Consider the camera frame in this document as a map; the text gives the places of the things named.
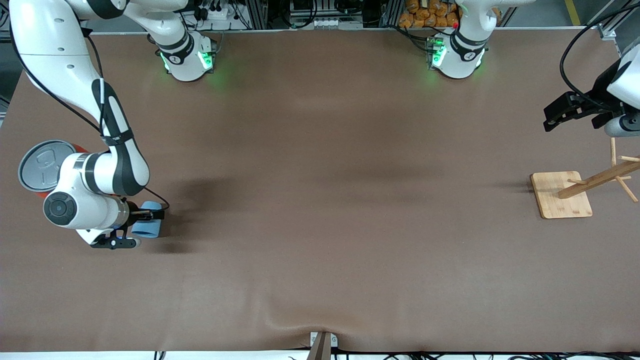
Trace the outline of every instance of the gray lid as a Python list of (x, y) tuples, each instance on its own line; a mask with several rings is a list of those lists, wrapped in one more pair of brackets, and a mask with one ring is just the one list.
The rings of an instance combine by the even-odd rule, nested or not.
[(74, 146), (63, 140), (48, 140), (32, 147), (20, 161), (20, 184), (32, 192), (55, 189), (62, 161), (75, 152)]

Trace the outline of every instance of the wooden base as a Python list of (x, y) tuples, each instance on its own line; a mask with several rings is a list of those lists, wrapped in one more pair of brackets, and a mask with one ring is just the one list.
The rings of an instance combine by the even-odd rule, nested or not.
[(584, 218), (593, 215), (587, 193), (560, 199), (558, 191), (573, 185), (568, 180), (582, 180), (577, 171), (537, 172), (531, 176), (533, 190), (543, 218)]

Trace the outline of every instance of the wooden mug tree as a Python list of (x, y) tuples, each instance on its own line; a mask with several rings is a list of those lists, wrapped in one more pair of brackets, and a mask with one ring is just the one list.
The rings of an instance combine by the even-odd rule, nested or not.
[(585, 193), (596, 186), (616, 181), (634, 201), (637, 197), (625, 184), (631, 179), (625, 176), (640, 169), (640, 155), (616, 157), (616, 139), (611, 138), (611, 168), (582, 180), (576, 171), (537, 172), (531, 176), (536, 200), (543, 218), (583, 218), (593, 215), (591, 204)]

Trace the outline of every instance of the table surface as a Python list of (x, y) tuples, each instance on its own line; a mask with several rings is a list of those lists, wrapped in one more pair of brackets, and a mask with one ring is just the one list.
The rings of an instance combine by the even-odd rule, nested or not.
[[(607, 184), (592, 218), (543, 220), (529, 184), (609, 166), (589, 120), (543, 130), (574, 34), (496, 31), (459, 81), (392, 31), (229, 34), (193, 83), (144, 36), (96, 36), (171, 202), (164, 237), (97, 250), (46, 221), (22, 155), (104, 146), (23, 77), (0, 130), (0, 350), (297, 348), (319, 329), (359, 351), (640, 350), (637, 205)], [(590, 31), (568, 74), (590, 88), (616, 57)]]

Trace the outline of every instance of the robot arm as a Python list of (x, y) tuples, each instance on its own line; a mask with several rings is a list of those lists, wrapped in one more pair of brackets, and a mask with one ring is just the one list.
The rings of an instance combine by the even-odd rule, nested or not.
[(484, 48), (495, 29), (496, 6), (516, 6), (535, 0), (456, 0), (462, 9), (460, 25), (451, 34), (437, 34), (442, 41), (436, 53), (431, 55), (432, 66), (454, 79), (471, 75), (480, 66)]
[(194, 81), (213, 70), (216, 43), (197, 31), (187, 31), (174, 11), (188, 0), (132, 0), (124, 15), (149, 32), (160, 48), (164, 66), (180, 81)]
[(591, 120), (593, 127), (611, 137), (640, 135), (640, 44), (633, 46), (622, 58), (605, 70), (586, 93), (592, 102), (566, 92), (545, 108), (545, 131), (563, 122), (598, 114)]
[[(123, 5), (123, 1), (113, 2)], [(74, 12), (86, 13), (86, 3), (81, 5), (72, 9), (65, 0), (13, 0), (10, 14), (15, 46), (34, 85), (102, 123), (101, 135), (109, 151), (68, 155), (59, 165), (57, 185), (43, 208), (49, 221), (77, 230), (94, 245), (107, 239), (105, 234), (113, 235), (138, 219), (131, 214), (137, 207), (120, 196), (142, 191), (149, 169), (118, 97), (91, 63)]]

